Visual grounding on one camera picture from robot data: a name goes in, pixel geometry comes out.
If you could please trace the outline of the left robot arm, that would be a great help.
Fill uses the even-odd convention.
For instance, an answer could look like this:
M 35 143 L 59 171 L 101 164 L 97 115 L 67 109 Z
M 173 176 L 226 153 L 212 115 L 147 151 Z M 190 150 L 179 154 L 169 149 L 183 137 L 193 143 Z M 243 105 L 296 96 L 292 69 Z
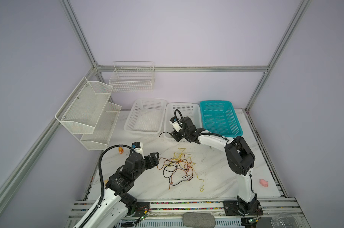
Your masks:
M 125 148 L 130 151 L 125 164 L 104 182 L 102 174 L 103 156 L 112 149 Z M 137 199 L 128 191 L 140 175 L 159 164 L 159 153 L 144 155 L 143 144 L 135 142 L 131 146 L 117 144 L 106 148 L 98 160 L 101 192 L 98 200 L 75 225 L 76 228 L 113 228 L 126 216 L 136 211 Z

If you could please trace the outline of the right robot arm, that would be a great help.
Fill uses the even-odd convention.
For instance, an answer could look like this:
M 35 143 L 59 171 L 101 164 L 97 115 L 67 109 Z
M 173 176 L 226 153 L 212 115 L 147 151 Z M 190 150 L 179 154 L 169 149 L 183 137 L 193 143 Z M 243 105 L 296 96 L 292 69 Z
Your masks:
M 173 117 L 169 124 L 173 128 L 171 136 L 176 141 L 185 139 L 189 143 L 207 145 L 226 154 L 230 169 L 237 175 L 238 195 L 235 211 L 241 216 L 252 213 L 258 205 L 251 177 L 256 158 L 245 139 L 241 136 L 224 137 L 204 128 L 197 128 L 187 116 Z

